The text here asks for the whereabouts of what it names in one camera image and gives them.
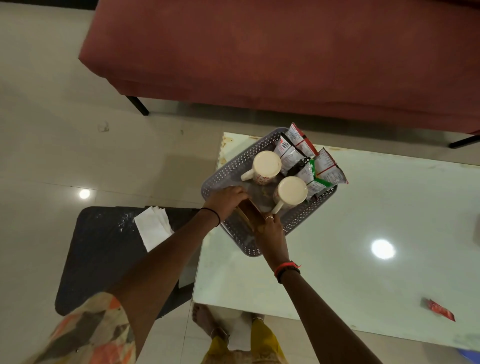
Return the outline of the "person's left hand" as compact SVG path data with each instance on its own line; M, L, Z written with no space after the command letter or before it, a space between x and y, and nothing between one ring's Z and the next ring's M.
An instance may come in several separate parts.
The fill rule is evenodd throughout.
M225 202L224 189L214 191L206 200L202 207L214 209L223 221L228 218L238 205L229 205Z

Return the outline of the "person's right hand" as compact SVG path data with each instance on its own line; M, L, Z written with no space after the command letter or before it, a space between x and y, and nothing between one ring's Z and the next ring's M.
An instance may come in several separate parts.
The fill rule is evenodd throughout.
M273 272L281 264L290 262L284 230L256 231L255 244Z

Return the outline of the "person's left forearm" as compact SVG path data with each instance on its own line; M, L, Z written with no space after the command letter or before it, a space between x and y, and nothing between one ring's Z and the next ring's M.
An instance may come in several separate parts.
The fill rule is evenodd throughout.
M107 290L126 312L134 333L136 359L184 267L213 228L197 212Z

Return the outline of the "gray perforated plastic basket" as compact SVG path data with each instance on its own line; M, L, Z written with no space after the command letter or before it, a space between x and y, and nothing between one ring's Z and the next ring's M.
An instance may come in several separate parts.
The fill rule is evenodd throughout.
M286 132L286 127L279 127L264 137L258 139L251 146L247 147L237 155L233 156L222 167L206 179L201 187L201 195L207 199L213 191L231 185L242 185L249 193L255 206L262 213L271 211L274 208L274 189L284 178L279 174L273 182L266 186L258 185L251 181L241 181L241 175L251 169L254 157L262 151L273 151L274 144L280 139L280 135ZM284 228L285 235L291 233L306 219L319 209L327 200L334 195L338 187L333 186L321 192L319 197L313 197L307 202L302 202L297 207L282 209L278 213ZM261 252L255 244L254 231L240 212L233 213L223 223L222 228L231 236L238 248L247 256L255 258L261 256Z

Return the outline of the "green and white sachet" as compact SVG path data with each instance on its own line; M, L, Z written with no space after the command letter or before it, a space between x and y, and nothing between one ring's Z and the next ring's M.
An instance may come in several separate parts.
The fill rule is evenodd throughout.
M307 201L314 197L314 195L334 187L331 182L316 176L315 162L313 159L310 159L295 176L303 180L307 187Z

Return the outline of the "small black sachet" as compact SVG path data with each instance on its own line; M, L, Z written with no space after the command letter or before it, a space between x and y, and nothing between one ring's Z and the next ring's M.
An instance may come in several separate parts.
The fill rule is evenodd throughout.
M310 157L305 157L301 160L299 160L291 169L287 172L287 177L288 176L294 176L297 175L304 167L309 163L311 160Z

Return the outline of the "black and white sachet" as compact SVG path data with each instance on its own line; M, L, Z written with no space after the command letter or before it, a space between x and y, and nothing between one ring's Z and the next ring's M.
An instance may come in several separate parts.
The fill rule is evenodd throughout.
M273 152L280 158L280 173L285 177L292 168L307 159L307 156L297 149L283 132L279 134Z

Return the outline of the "white paper tissues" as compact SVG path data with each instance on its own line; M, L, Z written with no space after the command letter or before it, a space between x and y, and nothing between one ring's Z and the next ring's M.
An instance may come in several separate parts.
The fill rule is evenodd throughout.
M166 209L159 206L145 209L134 221L148 253L174 233Z

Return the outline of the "person's left foot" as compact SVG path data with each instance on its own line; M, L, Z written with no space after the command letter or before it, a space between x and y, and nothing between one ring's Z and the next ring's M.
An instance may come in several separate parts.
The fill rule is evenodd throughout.
M207 305L194 303L191 317L193 322L198 325L209 338L211 338L210 334L215 327L222 327L225 330L221 323L213 316Z

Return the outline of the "silver anklet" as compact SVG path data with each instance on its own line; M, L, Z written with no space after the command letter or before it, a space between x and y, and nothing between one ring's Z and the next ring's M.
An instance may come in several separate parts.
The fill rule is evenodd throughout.
M211 334L210 334L211 339L220 339L222 340L227 346L230 341L230 335L220 326L215 327Z

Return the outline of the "yellow trousers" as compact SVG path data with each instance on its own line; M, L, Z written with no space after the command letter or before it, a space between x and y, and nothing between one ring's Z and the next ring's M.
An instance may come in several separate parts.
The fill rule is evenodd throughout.
M289 364L273 331L255 316L250 328L250 350L230 350L219 338L211 341L201 364Z

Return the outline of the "black sofa leg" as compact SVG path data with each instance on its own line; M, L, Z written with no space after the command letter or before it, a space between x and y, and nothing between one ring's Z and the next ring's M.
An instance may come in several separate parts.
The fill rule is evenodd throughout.
M448 148L449 149L460 149L460 148L467 147L467 146L470 146L470 145L473 145L473 144L476 144L476 143L480 143L480 134L476 134L476 135L461 139L459 141L452 142L452 143L448 144Z
M141 100L135 96L125 96L129 102L141 113L143 116L149 116L150 112L147 107L141 102Z

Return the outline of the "black stool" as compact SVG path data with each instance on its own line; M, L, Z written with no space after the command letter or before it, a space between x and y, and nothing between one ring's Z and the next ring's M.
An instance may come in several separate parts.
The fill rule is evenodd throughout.
M81 210L55 300L59 315L110 288L147 255L134 220L146 209L91 206Z

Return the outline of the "red upholstered sofa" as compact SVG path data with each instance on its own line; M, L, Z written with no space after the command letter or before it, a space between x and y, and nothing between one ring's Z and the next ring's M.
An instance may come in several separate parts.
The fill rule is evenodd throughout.
M79 60L125 96L480 132L475 0L99 0Z

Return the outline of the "patterned orange and gray sleeve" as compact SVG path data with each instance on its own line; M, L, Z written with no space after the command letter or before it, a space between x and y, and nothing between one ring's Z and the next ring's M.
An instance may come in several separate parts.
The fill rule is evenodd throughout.
M100 292L67 314L21 364L136 364L135 336L119 300Z

